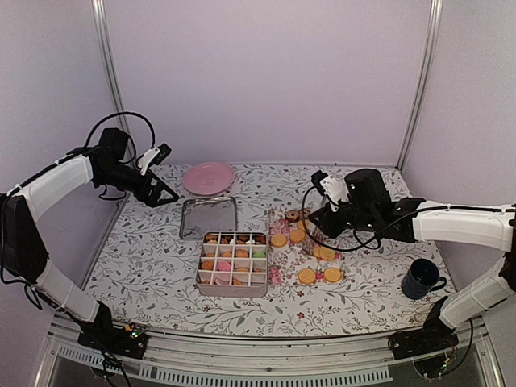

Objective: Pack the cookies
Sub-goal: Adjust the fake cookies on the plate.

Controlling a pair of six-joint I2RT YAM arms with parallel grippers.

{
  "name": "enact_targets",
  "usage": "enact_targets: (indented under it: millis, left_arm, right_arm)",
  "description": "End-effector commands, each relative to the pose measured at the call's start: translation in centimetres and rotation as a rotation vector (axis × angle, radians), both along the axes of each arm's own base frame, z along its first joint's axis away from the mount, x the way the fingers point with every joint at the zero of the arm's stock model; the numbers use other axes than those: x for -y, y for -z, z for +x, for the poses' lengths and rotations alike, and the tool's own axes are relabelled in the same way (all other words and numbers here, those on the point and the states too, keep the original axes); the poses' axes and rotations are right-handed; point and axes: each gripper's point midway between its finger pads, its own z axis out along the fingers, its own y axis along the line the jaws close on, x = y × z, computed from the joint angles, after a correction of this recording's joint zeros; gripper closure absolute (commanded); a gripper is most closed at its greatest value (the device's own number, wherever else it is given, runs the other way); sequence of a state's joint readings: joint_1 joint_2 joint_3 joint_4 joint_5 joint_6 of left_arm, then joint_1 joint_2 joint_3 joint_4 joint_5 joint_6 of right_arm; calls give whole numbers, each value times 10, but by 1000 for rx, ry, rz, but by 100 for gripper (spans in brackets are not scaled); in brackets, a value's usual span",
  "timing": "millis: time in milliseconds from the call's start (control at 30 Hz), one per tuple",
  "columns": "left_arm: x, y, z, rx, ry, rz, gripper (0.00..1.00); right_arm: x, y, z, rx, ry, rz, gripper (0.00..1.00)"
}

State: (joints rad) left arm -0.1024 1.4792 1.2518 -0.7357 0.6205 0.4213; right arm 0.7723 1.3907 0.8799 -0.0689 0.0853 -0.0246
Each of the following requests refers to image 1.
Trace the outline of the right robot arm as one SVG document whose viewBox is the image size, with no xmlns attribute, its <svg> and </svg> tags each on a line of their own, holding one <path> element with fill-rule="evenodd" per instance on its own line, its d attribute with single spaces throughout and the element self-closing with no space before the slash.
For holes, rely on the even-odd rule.
<svg viewBox="0 0 516 387">
<path fill-rule="evenodd" d="M 447 340 L 448 331 L 514 296 L 514 206 L 462 206 L 423 198 L 393 202 L 376 169 L 358 169 L 343 182 L 322 171 L 310 179 L 313 189 L 327 201 L 319 210 L 303 214 L 302 219 L 312 222 L 330 239 L 347 230 L 365 231 L 376 241 L 446 241 L 503 252 L 488 272 L 435 303 L 417 335 L 417 345 L 423 351 L 433 352 Z"/>
</svg>

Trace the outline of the silver tin lid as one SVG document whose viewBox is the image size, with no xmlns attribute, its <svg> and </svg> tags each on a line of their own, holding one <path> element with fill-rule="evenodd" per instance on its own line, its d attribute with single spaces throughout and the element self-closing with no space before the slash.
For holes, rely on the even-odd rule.
<svg viewBox="0 0 516 387">
<path fill-rule="evenodd" d="M 189 199 L 183 203 L 181 239 L 200 239 L 209 231 L 236 231 L 237 228 L 237 206 L 232 197 Z"/>
</svg>

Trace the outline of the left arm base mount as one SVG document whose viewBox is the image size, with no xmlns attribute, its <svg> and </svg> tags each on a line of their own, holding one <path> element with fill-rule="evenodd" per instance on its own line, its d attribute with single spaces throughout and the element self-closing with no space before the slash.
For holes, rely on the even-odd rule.
<svg viewBox="0 0 516 387">
<path fill-rule="evenodd" d="M 132 331 L 125 328 L 101 328 L 88 323 L 80 323 L 79 327 L 81 333 L 77 342 L 81 346 L 137 360 L 144 357 L 148 345 L 148 336 L 145 333 L 134 336 Z"/>
</svg>

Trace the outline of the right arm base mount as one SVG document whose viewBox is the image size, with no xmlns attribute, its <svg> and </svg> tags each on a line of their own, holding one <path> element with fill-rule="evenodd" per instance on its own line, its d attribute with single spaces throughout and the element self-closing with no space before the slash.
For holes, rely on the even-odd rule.
<svg viewBox="0 0 516 387">
<path fill-rule="evenodd" d="M 413 361 L 413 366 L 426 379 L 440 378 L 447 371 L 458 343 L 454 333 L 441 336 L 426 334 L 423 329 L 399 331 L 388 338 L 388 347 L 395 360 L 420 357 Z"/>
</svg>

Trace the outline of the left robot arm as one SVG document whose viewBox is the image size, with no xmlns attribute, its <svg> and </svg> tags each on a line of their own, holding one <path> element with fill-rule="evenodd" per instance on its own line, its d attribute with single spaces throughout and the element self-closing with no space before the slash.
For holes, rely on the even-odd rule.
<svg viewBox="0 0 516 387">
<path fill-rule="evenodd" d="M 114 349 L 123 330 L 112 323 L 110 308 L 82 290 L 60 264 L 65 254 L 85 255 L 76 231 L 56 236 L 52 213 L 60 202 L 86 185 L 114 188 L 156 208 L 177 201 L 177 194 L 153 171 L 171 153 L 152 144 L 136 160 L 125 161 L 130 136 L 114 127 L 103 130 L 97 144 L 85 143 L 1 196 L 1 271 L 11 285 L 21 284 L 36 306 L 47 303 L 65 312 L 103 350 Z"/>
</svg>

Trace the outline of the metal tongs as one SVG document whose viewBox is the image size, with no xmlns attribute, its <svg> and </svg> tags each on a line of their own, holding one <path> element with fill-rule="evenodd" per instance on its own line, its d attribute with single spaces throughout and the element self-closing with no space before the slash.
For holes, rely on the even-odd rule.
<svg viewBox="0 0 516 387">
<path fill-rule="evenodd" d="M 304 198 L 304 205 L 302 206 L 302 220 L 309 220 L 309 215 L 312 212 L 311 203 L 308 198 Z M 308 256 L 321 261 L 321 246 L 318 242 L 323 241 L 323 235 L 318 228 L 310 221 L 312 230 L 304 230 L 306 232 L 306 238 L 302 242 L 302 250 Z"/>
</svg>

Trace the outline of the small swirl butter cookie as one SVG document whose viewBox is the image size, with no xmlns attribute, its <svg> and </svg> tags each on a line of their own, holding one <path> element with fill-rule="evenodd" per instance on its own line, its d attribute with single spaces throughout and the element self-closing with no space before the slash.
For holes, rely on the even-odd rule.
<svg viewBox="0 0 516 387">
<path fill-rule="evenodd" d="M 236 249 L 235 250 L 235 258 L 248 258 L 249 252 L 247 250 L 243 249 Z"/>
</svg>

